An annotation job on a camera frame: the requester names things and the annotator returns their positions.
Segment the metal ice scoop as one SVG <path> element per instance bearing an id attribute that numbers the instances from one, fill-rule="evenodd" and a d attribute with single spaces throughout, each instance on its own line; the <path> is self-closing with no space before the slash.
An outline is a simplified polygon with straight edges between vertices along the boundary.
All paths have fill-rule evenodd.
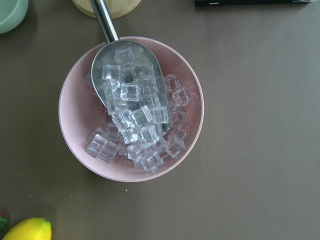
<path id="1" fill-rule="evenodd" d="M 160 102 L 168 107 L 163 73 L 154 53 L 133 37 L 129 37 L 127 40 L 119 39 L 104 0 L 91 0 L 90 4 L 106 39 L 106 45 L 94 57 L 90 71 L 93 88 L 103 105 L 107 106 L 107 96 L 103 93 L 103 66 L 116 64 L 116 50 L 131 48 L 139 64 L 153 64 L 156 86 L 160 88 Z"/>

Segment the pink bowl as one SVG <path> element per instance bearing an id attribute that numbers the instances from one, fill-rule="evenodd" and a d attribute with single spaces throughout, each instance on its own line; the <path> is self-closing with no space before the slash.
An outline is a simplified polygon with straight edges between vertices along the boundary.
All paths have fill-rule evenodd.
<path id="1" fill-rule="evenodd" d="M 191 152 L 196 144 L 204 121 L 205 102 L 197 75 L 190 64 L 173 48 L 146 37 L 126 36 L 148 47 L 157 57 L 164 74 L 178 74 L 181 83 L 191 96 L 191 103 L 185 108 L 189 122 L 184 127 L 189 137 L 185 142 L 186 150 L 175 158 L 165 160 L 155 172 L 135 168 L 133 163 L 116 156 L 111 163 L 94 158 L 86 153 L 87 139 L 96 128 L 104 125 L 106 119 L 100 109 L 100 99 L 94 95 L 84 81 L 90 71 L 98 51 L 105 46 L 101 43 L 86 52 L 71 68 L 61 89 L 59 98 L 59 123 L 62 135 L 70 151 L 90 171 L 118 182 L 144 182 L 160 177 L 177 167 Z"/>

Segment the lemon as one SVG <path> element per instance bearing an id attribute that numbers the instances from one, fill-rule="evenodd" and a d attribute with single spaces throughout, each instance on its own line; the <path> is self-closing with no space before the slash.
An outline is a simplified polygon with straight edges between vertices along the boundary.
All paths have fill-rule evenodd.
<path id="1" fill-rule="evenodd" d="M 9 230 L 3 240 L 51 240 L 52 227 L 47 218 L 33 217 L 23 220 Z"/>

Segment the green bowl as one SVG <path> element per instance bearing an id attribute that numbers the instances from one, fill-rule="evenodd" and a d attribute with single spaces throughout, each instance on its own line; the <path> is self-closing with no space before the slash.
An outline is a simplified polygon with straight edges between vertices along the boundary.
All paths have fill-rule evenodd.
<path id="1" fill-rule="evenodd" d="M 28 0 L 0 1 L 0 33 L 16 28 L 25 18 L 29 7 Z"/>

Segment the red strawberry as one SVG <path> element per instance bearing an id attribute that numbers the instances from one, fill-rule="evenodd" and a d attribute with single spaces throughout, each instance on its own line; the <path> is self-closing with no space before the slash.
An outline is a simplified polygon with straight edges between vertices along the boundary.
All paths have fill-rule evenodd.
<path id="1" fill-rule="evenodd" d="M 3 232 L 8 226 L 8 219 L 7 217 L 0 213 L 0 232 Z"/>

